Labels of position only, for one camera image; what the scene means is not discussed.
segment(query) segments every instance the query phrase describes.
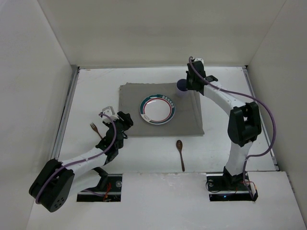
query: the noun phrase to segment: wooden fork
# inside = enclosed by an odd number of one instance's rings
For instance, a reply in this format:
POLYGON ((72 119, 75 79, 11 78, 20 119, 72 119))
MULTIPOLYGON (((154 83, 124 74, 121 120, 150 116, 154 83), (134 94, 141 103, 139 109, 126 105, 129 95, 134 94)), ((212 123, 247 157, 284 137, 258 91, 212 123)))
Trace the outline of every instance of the wooden fork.
POLYGON ((94 130, 100 136, 100 138, 103 139, 103 137, 100 135, 100 133, 98 131, 97 126, 94 123, 91 123, 90 126, 91 126, 92 130, 94 130))

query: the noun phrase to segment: purple cup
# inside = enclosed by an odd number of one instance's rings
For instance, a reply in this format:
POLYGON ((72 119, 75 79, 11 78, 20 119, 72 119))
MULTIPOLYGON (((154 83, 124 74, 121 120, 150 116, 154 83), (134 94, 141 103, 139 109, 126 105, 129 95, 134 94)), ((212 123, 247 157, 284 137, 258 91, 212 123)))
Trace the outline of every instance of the purple cup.
POLYGON ((177 81, 176 95, 178 97, 184 97, 187 94, 188 94, 187 80, 186 79, 180 79, 179 81, 177 81))

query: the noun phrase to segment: gray cloth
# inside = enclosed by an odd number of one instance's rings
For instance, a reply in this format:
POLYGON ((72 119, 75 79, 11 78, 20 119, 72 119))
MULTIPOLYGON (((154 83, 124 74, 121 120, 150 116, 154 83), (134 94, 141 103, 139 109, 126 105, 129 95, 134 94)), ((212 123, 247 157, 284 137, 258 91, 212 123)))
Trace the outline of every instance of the gray cloth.
POLYGON ((180 98, 176 95, 176 83, 121 85, 119 111, 131 115, 134 125, 126 131, 131 137, 202 136, 204 134, 199 93, 189 91, 185 97, 180 98), (150 124, 140 115, 142 101, 154 94, 165 95, 175 104, 174 117, 162 125, 150 124))

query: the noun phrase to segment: plate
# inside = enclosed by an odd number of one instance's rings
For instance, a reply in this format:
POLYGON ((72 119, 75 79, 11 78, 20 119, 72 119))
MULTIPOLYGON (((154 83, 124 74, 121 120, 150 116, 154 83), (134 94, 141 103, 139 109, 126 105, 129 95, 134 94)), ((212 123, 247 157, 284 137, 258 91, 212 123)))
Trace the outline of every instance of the plate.
POLYGON ((142 101, 140 114, 148 123, 162 125, 173 118, 175 105, 170 98, 164 95, 151 95, 142 101))

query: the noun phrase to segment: table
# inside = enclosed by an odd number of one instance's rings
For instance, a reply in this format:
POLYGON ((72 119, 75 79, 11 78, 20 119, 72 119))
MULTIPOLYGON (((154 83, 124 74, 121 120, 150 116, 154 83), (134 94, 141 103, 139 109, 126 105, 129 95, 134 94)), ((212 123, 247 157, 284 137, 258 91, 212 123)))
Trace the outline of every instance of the table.
MULTIPOLYGON (((60 151, 59 160, 69 159, 89 151, 100 140, 91 130, 94 122, 102 136, 107 131, 98 116, 102 108, 113 106, 118 110, 119 87, 130 83, 171 83, 186 78, 186 66, 130 69, 82 69, 60 151)), ((214 75, 221 84, 233 91, 250 95, 241 67, 206 67, 207 75, 214 75)), ((251 102, 248 98, 241 100, 251 102)), ((221 172, 225 166, 230 139, 227 134, 228 116, 210 99, 201 96, 203 137, 129 138, 119 155, 104 169, 108 173, 178 173, 180 155, 178 139, 183 142, 186 172, 221 172)), ((264 132, 254 142, 250 154, 260 154, 268 147, 264 132)), ((248 171, 275 171, 272 156, 248 160, 248 171)))

